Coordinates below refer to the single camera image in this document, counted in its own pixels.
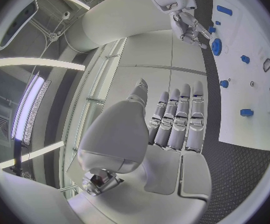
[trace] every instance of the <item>pipe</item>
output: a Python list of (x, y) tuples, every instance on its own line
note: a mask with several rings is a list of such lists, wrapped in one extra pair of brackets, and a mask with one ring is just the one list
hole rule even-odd
[(86, 52), (115, 40), (171, 29), (169, 15), (151, 0), (105, 0), (85, 13), (67, 31), (68, 42)]

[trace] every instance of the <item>gray floor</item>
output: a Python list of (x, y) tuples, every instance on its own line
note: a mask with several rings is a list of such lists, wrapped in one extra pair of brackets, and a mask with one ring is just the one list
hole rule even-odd
[[(208, 28), (212, 0), (196, 0), (195, 17)], [(229, 215), (252, 192), (270, 163), (270, 151), (245, 148), (219, 142), (221, 96), (216, 64), (208, 40), (199, 37), (208, 48), (202, 50), (207, 72), (208, 117), (203, 155), (212, 177), (212, 198), (201, 224), (215, 224)]]

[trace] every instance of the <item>blue knob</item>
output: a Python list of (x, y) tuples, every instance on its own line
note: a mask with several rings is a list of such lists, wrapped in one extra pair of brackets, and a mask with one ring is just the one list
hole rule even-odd
[(228, 82), (228, 81), (226, 81), (226, 80), (224, 80), (224, 81), (220, 81), (220, 86), (221, 86), (221, 87), (224, 87), (224, 88), (228, 88), (228, 86), (229, 86), (229, 82)]
[(245, 56), (245, 55), (242, 55), (242, 56), (241, 56), (241, 59), (242, 59), (243, 62), (245, 62), (245, 63), (247, 63), (247, 64), (250, 63), (250, 58), (247, 57), (247, 56)]
[(211, 44), (211, 50), (215, 56), (221, 54), (222, 51), (222, 41), (219, 38), (214, 39)]
[(241, 110), (241, 116), (246, 117), (246, 116), (252, 116), (254, 114), (254, 111), (250, 109), (243, 109)]
[(214, 27), (212, 27), (212, 26), (210, 26), (210, 27), (208, 28), (208, 31), (209, 31), (210, 33), (215, 32), (215, 30), (216, 30), (216, 28), (214, 28)]
[(232, 16), (232, 10), (231, 9), (228, 9), (226, 7), (223, 7), (223, 6), (217, 6), (217, 10), (220, 11), (220, 12), (223, 12), (225, 14), (228, 14), (230, 16)]

